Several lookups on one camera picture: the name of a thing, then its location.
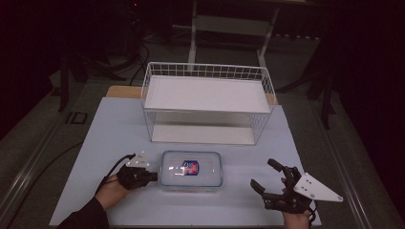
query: small sticker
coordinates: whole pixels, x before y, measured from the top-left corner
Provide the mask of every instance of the small sticker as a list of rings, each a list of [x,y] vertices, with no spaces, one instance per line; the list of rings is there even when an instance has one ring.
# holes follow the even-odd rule
[[[185,160],[182,163],[185,176],[196,176],[199,174],[199,162],[197,160]]]

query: plastic container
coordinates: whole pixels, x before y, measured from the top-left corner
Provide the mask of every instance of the plastic container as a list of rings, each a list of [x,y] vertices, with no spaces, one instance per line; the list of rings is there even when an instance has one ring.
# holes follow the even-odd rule
[[[216,191],[223,184],[221,156],[216,152],[166,151],[160,185],[174,191]]]

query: table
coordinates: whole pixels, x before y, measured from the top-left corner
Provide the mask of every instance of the table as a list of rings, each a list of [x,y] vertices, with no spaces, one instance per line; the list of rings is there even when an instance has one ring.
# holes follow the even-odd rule
[[[280,105],[275,107],[255,146],[156,143],[151,142],[147,134],[140,100],[134,98],[138,95],[139,89],[134,87],[112,87],[101,100],[50,225],[58,225],[72,211],[80,209],[124,155],[144,151],[151,164],[148,170],[157,172],[161,155],[168,150],[218,152],[224,172],[221,189],[214,193],[168,192],[157,182],[151,182],[108,211],[112,226],[257,228],[283,225],[281,213],[266,210],[261,197],[250,187],[250,180],[254,178],[267,192],[281,194],[282,174],[266,164],[269,158],[287,166],[295,165],[304,172]],[[320,223],[317,218],[313,224]]]

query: white wire basket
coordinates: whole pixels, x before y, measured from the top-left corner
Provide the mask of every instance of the white wire basket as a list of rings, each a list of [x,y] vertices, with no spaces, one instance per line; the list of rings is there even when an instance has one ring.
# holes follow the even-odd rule
[[[254,145],[277,99],[266,68],[148,64],[141,102],[150,139]]]

